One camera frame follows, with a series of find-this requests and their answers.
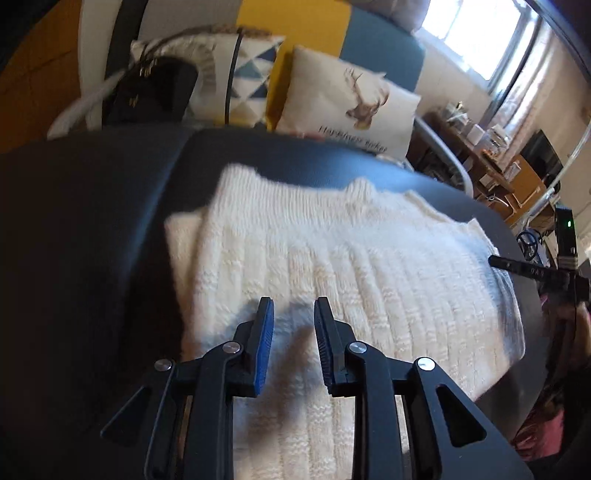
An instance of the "deer print pillow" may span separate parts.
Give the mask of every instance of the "deer print pillow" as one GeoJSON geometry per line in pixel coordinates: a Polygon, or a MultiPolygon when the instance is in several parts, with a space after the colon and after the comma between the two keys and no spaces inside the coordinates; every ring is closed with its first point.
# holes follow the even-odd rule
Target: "deer print pillow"
{"type": "Polygon", "coordinates": [[[421,98],[382,77],[297,46],[277,131],[321,135],[404,159],[421,98]]]}

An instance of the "white knit sweater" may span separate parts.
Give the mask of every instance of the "white knit sweater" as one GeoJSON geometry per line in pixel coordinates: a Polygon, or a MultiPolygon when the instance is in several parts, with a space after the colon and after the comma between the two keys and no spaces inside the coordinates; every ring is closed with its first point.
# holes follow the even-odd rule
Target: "white knit sweater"
{"type": "Polygon", "coordinates": [[[472,399],[525,351],[507,273],[476,220],[457,223],[413,192],[274,183],[230,166],[207,210],[166,224],[185,322],[183,359],[231,339],[258,300],[275,302],[267,383],[237,399],[236,480],[350,478],[353,400],[323,385],[313,305],[386,356],[427,355],[472,399]]]}

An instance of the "black strap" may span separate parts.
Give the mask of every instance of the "black strap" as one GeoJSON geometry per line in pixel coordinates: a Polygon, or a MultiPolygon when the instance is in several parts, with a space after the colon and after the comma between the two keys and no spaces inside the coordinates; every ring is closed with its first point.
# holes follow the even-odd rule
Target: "black strap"
{"type": "Polygon", "coordinates": [[[232,62],[230,64],[230,72],[228,73],[228,86],[226,88],[226,105],[224,107],[224,124],[230,123],[230,99],[232,98],[232,83],[234,82],[234,70],[236,69],[236,62],[238,61],[238,52],[240,51],[240,44],[244,38],[242,27],[238,28],[238,38],[234,46],[234,54],[232,55],[232,62]]]}

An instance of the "geometric pattern pillow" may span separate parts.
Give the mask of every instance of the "geometric pattern pillow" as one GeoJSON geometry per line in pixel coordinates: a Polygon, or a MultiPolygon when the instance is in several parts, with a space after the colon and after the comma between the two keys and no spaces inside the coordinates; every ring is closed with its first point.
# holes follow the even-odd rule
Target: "geometric pattern pillow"
{"type": "Polygon", "coordinates": [[[229,122],[255,125],[265,117],[269,77],[284,37],[243,38],[230,89],[229,122]]]}
{"type": "MultiPolygon", "coordinates": [[[[244,37],[241,34],[184,35],[166,42],[156,56],[172,56],[192,63],[199,74],[186,117],[243,127],[266,126],[269,77],[285,37],[244,37]]],[[[159,40],[134,41],[137,61],[144,48],[159,40]]]]}

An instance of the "white container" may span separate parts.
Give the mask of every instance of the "white container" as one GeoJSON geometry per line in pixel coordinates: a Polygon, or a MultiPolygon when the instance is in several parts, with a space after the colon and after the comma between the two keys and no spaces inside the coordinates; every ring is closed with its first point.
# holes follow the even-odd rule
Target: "white container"
{"type": "Polygon", "coordinates": [[[484,136],[484,130],[480,127],[480,125],[474,125],[472,130],[468,133],[466,138],[472,145],[477,145],[482,137],[484,136]]]}

